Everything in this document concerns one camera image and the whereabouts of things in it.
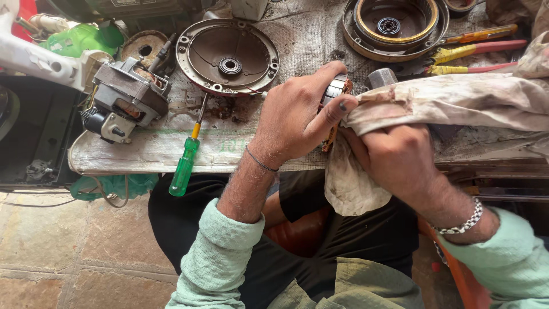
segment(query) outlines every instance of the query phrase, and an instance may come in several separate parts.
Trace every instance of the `shirt sleeve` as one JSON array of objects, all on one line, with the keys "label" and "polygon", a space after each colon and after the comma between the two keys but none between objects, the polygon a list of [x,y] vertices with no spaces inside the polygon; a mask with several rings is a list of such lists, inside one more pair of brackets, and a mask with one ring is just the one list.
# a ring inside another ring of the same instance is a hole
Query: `shirt sleeve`
[{"label": "shirt sleeve", "polygon": [[237,222],[217,210],[218,201],[204,209],[166,308],[244,308],[237,289],[244,282],[252,247],[261,239],[265,217],[254,224]]},{"label": "shirt sleeve", "polygon": [[530,223],[502,209],[491,208],[500,227],[487,242],[454,245],[442,236],[442,245],[492,291],[491,308],[548,308],[549,252],[534,236]]}]

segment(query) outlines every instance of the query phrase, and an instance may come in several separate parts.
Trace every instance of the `pliers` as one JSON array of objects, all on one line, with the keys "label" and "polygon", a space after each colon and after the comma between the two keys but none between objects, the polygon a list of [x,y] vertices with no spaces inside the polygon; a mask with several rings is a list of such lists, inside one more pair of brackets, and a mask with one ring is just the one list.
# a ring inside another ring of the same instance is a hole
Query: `pliers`
[{"label": "pliers", "polygon": [[406,80],[417,77],[444,75],[444,74],[463,74],[463,73],[484,73],[492,70],[515,65],[517,62],[491,65],[480,68],[467,67],[445,67],[438,64],[445,63],[454,59],[462,58],[472,54],[501,52],[523,48],[528,44],[527,40],[513,40],[501,42],[485,42],[471,45],[465,45],[454,49],[437,48],[434,53],[426,58],[388,64],[388,68],[393,70],[399,80]]}]

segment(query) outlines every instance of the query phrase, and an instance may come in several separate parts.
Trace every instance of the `silver chain bracelet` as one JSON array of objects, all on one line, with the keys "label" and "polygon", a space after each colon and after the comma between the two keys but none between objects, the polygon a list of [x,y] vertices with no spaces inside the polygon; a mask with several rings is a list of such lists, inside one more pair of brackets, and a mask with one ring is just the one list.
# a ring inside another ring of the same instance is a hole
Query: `silver chain bracelet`
[{"label": "silver chain bracelet", "polygon": [[441,229],[436,228],[431,225],[432,229],[435,229],[439,234],[462,234],[465,233],[466,230],[472,228],[478,220],[480,220],[480,216],[482,216],[482,204],[480,203],[478,198],[473,198],[473,201],[475,202],[475,213],[471,217],[471,219],[467,220],[467,222],[463,223],[459,227],[455,228],[449,228],[449,229]]}]

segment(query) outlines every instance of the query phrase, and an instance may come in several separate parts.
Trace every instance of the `hammer head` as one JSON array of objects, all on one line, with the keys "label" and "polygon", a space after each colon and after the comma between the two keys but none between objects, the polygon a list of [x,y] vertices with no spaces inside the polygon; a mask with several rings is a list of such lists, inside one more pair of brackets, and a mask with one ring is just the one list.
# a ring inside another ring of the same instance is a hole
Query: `hammer head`
[{"label": "hammer head", "polygon": [[395,73],[389,68],[383,68],[371,72],[366,78],[366,87],[373,90],[379,87],[396,84],[398,81],[396,79]]}]

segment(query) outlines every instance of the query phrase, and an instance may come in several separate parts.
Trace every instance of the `black thread bracelet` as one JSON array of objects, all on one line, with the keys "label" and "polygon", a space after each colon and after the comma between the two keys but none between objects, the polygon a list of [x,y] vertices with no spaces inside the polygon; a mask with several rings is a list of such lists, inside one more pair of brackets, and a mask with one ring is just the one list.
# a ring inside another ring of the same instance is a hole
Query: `black thread bracelet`
[{"label": "black thread bracelet", "polygon": [[271,172],[278,172],[279,168],[277,168],[277,169],[272,169],[272,168],[266,166],[265,164],[259,162],[259,160],[256,159],[256,158],[254,157],[253,154],[251,154],[250,150],[248,149],[248,145],[246,145],[246,151],[247,151],[247,152],[250,154],[250,156],[251,156],[259,165],[261,165],[261,167],[263,167],[264,169],[270,170]]}]

